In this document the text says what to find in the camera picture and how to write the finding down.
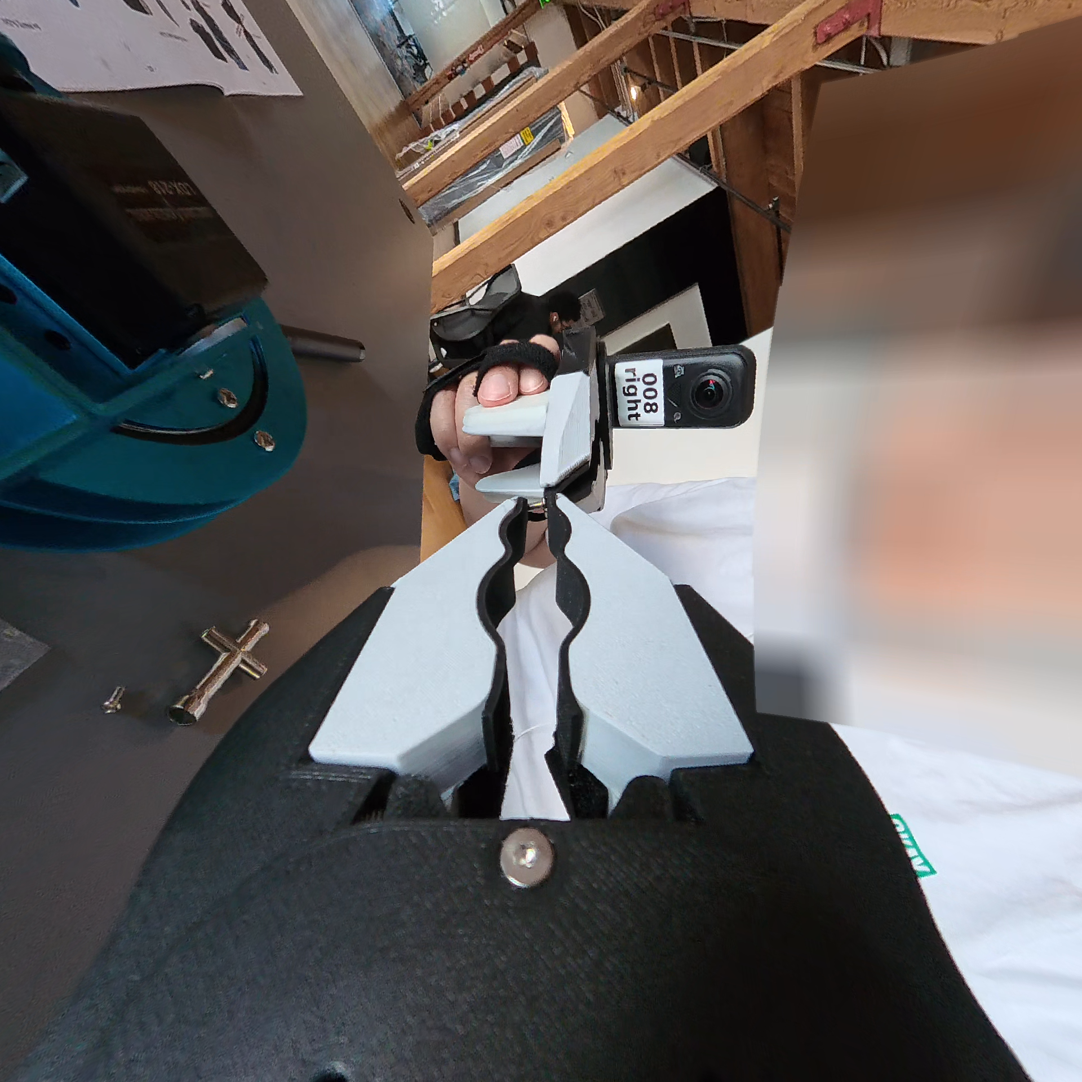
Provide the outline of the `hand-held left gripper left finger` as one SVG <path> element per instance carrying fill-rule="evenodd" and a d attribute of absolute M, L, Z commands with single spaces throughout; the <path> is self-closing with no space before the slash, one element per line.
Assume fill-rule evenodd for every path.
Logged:
<path fill-rule="evenodd" d="M 459 791 L 462 815 L 497 818 L 513 748 L 498 625 L 518 560 L 520 500 L 509 499 L 403 575 L 311 758 L 426 777 Z"/>

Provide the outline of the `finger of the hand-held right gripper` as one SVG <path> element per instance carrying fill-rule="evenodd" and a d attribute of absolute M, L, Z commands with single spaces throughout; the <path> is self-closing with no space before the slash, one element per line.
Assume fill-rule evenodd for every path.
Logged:
<path fill-rule="evenodd" d="M 596 379 L 588 372 L 556 375 L 547 391 L 540 485 L 557 488 L 592 457 L 596 426 Z"/>

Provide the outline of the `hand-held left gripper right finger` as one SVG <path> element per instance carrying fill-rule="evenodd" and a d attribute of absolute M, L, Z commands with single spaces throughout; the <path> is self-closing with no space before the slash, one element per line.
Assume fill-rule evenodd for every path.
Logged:
<path fill-rule="evenodd" d="M 577 507 L 547 494 L 560 643 L 547 752 L 573 818 L 608 815 L 630 782 L 744 764 L 753 749 L 665 573 Z"/>

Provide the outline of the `blue toy robot arm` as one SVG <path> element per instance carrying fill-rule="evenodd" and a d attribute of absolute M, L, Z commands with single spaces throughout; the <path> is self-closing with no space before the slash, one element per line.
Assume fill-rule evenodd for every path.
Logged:
<path fill-rule="evenodd" d="M 72 101 L 2 37 L 1 541 L 186 535 L 304 440 L 266 277 L 136 116 Z"/>

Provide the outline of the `dark grey desk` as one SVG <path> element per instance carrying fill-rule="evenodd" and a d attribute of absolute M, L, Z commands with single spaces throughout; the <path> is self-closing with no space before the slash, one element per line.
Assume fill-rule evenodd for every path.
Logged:
<path fill-rule="evenodd" d="M 221 736 L 419 554 L 433 238 L 384 151 L 410 115 L 348 2 L 247 6 L 302 97 L 95 100 L 141 116 L 206 184 L 267 273 L 279 320 L 357 340 L 367 357 L 301 362 L 298 461 L 204 529 L 124 553 L 2 551 L 2 616 L 50 647 L 2 692 L 3 1079 L 107 940 Z M 272 628 L 267 681 L 235 675 L 202 722 L 168 722 L 212 658 L 201 632 L 252 618 Z M 118 685 L 123 707 L 104 714 Z"/>

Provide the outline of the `person's right hand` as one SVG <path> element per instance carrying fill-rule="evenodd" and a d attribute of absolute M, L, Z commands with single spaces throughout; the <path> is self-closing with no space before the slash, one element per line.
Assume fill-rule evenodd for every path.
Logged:
<path fill-rule="evenodd" d="M 517 362 L 494 366 L 485 375 L 469 373 L 456 384 L 439 391 L 433 398 L 428 424 L 436 447 L 459 478 L 459 503 L 464 522 L 473 525 L 493 506 L 476 491 L 476 485 L 490 474 L 518 467 L 527 448 L 493 447 L 485 436 L 467 434 L 463 421 L 473 407 L 494 409 L 524 396 L 547 390 L 547 377 Z"/>

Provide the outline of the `black mesh office chair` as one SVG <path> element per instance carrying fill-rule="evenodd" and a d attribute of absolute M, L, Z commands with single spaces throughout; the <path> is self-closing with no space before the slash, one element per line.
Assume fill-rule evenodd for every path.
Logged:
<path fill-rule="evenodd" d="M 494 345 L 494 324 L 509 306 L 515 307 L 522 295 L 522 279 L 514 264 L 497 272 L 474 294 L 445 308 L 428 320 L 432 364 L 451 365 L 469 360 Z"/>

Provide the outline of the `silver cross wrench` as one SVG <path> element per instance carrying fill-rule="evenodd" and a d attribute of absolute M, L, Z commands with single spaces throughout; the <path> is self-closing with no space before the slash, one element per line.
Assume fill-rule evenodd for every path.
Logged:
<path fill-rule="evenodd" d="M 192 691 L 182 696 L 168 709 L 169 720 L 182 726 L 193 725 L 201 720 L 210 700 L 237 669 L 251 679 L 262 679 L 267 667 L 252 654 L 252 650 L 269 631 L 269 624 L 259 619 L 251 620 L 243 632 L 235 638 L 220 631 L 217 626 L 204 629 L 201 638 L 216 651 L 217 659 Z"/>

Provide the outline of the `clear plastic bag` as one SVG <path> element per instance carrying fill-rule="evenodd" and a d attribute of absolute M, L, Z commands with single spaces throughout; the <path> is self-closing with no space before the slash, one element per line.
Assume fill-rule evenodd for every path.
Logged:
<path fill-rule="evenodd" d="M 2 690 L 47 656 L 50 647 L 6 620 L 1 620 L 0 688 Z"/>

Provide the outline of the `printed paper sheet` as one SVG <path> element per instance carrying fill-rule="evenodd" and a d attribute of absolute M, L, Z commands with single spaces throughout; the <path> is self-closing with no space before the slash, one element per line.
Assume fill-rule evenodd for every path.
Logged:
<path fill-rule="evenodd" d="M 302 95 L 241 1 L 3 1 L 1 32 L 64 92 Z"/>

